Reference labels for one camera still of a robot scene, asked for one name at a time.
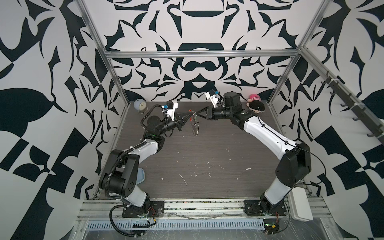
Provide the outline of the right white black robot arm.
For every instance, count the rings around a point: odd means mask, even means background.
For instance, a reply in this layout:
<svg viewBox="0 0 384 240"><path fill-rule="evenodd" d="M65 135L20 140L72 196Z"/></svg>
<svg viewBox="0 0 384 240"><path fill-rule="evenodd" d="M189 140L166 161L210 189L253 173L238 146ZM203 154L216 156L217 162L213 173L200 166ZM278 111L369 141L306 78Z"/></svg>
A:
<svg viewBox="0 0 384 240"><path fill-rule="evenodd" d="M276 177L261 196L262 211L271 211L311 172L309 146L284 137L262 121L255 111L244 109L240 95L235 92L227 92L221 96L218 91L210 90L205 96L211 105L198 111L197 116L210 121L230 120L232 124L258 139L279 159Z"/></svg>

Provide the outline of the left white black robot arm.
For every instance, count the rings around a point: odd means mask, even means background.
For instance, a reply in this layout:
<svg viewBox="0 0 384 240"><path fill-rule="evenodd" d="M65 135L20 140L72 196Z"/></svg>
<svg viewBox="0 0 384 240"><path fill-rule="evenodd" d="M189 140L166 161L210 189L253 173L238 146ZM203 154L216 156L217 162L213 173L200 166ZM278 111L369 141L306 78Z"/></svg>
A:
<svg viewBox="0 0 384 240"><path fill-rule="evenodd" d="M174 114L174 117L144 117L141 126L144 136L140 143L126 150L112 150L99 179L99 188L108 200L118 200L127 206L143 207L149 195L137 184L139 164L157 154L165 143L165 133L179 131L189 121L193 112Z"/></svg>

